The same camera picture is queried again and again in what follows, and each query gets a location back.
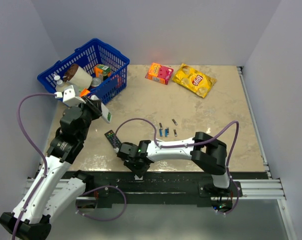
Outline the small white remote control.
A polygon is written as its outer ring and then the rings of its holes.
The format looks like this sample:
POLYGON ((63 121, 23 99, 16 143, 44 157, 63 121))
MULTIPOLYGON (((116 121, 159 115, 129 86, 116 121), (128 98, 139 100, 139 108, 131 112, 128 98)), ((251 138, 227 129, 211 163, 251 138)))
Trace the small white remote control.
MULTIPOLYGON (((100 100, 96 95, 92 95, 90 97, 91 100, 100 100)), ((101 101, 101 110, 102 110, 102 118, 104 119, 104 121, 108 124, 111 123, 111 121, 108 121, 107 120, 107 116, 108 116, 108 113, 110 112, 109 109, 104 105, 104 103, 101 101)))

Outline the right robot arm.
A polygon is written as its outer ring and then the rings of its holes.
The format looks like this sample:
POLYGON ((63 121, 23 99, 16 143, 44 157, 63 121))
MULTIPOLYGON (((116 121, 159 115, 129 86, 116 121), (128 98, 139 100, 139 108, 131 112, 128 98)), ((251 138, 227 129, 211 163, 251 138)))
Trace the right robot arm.
POLYGON ((138 145, 123 142, 117 157, 139 178, 147 172, 150 164, 164 160, 192 161, 213 179, 214 192, 226 196, 232 186, 226 170, 227 145, 204 132, 180 141, 141 140, 138 145))

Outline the white battery cover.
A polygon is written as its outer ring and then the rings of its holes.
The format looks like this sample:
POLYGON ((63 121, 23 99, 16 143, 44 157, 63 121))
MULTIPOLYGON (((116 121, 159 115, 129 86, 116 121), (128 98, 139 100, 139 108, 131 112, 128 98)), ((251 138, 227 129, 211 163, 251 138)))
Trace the white battery cover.
POLYGON ((143 177, 142 177, 142 176, 139 177, 139 176, 135 175, 135 176, 134 176, 134 179, 135 179, 136 181, 142 181, 142 180, 143 180, 143 177))

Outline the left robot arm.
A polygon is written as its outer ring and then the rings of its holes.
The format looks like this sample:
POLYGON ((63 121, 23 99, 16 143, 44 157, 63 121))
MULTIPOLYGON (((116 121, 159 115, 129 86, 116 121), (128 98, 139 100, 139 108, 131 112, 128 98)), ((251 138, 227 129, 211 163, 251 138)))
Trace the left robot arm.
POLYGON ((93 177, 79 170, 57 193, 57 184, 84 147, 90 125, 108 109, 95 95, 64 110, 60 127, 51 141, 43 166, 20 203, 0 216, 0 224, 12 239, 45 240, 54 220, 79 195, 95 190, 93 177))

